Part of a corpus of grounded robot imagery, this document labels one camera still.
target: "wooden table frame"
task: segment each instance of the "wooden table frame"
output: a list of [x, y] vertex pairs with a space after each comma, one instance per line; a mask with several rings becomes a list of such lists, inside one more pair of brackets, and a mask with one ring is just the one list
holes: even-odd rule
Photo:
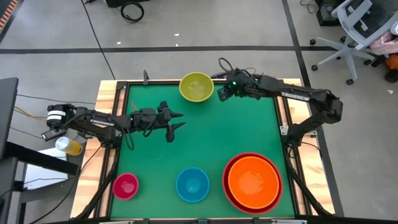
[[[180, 80], [148, 80], [149, 85], [175, 83]], [[225, 80], [214, 80], [215, 83], [225, 82]], [[126, 98], [125, 86], [128, 83], [143, 85], [143, 80], [117, 80], [102, 81], [99, 87], [95, 110], [104, 113], [120, 115], [124, 111]], [[284, 79], [285, 83], [301, 85], [300, 79]], [[308, 105], [297, 100], [287, 100], [277, 98], [275, 108], [280, 125], [286, 126], [291, 123], [300, 123], [310, 116]], [[318, 130], [318, 137], [311, 138], [305, 136], [303, 142], [313, 144], [320, 148], [302, 144], [297, 150], [295, 159], [290, 159], [298, 175], [304, 180], [311, 193], [320, 202], [320, 204], [330, 213], [336, 213], [343, 216], [343, 209], [337, 191], [330, 158], [326, 148], [325, 137], [322, 129]], [[90, 139], [87, 142], [83, 158], [85, 163], [95, 150], [100, 146], [96, 139]], [[92, 158], [89, 164], [79, 177], [75, 199], [73, 201], [71, 217], [77, 216], [91, 200], [99, 184], [103, 181], [109, 172], [114, 161], [114, 149], [100, 149]], [[307, 199], [303, 196], [298, 185], [291, 179], [290, 188], [293, 189], [292, 199], [296, 215], [316, 215], [313, 208], [309, 205]], [[112, 200], [110, 186], [105, 190], [102, 199], [98, 202], [91, 217], [107, 217], [110, 215], [109, 202]]]

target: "pink bag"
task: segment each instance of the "pink bag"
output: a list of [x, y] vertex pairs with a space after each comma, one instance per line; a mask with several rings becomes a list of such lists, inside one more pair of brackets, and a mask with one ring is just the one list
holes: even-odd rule
[[377, 55], [398, 53], [398, 40], [392, 40], [392, 34], [386, 32], [377, 41], [370, 45]]

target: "yellow bowl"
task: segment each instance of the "yellow bowl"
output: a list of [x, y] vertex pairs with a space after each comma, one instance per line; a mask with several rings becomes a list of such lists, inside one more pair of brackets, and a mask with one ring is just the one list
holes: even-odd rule
[[213, 80], [202, 72], [192, 72], [180, 81], [181, 95], [194, 103], [207, 100], [214, 91]]

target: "blue bowl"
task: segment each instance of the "blue bowl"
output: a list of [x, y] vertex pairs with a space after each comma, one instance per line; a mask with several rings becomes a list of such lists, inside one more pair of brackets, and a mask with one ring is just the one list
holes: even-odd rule
[[178, 175], [175, 189], [182, 200], [189, 203], [200, 202], [209, 193], [209, 177], [197, 167], [186, 168]]

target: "white tape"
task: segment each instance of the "white tape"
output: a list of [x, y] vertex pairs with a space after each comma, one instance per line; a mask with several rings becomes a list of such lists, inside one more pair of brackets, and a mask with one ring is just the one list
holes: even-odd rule
[[51, 115], [51, 116], [47, 117], [47, 120], [50, 120], [50, 119], [62, 119], [62, 117], [59, 115]]
[[50, 115], [62, 115], [62, 116], [65, 116], [66, 113], [63, 112], [63, 111], [50, 111], [47, 116], [50, 116]]

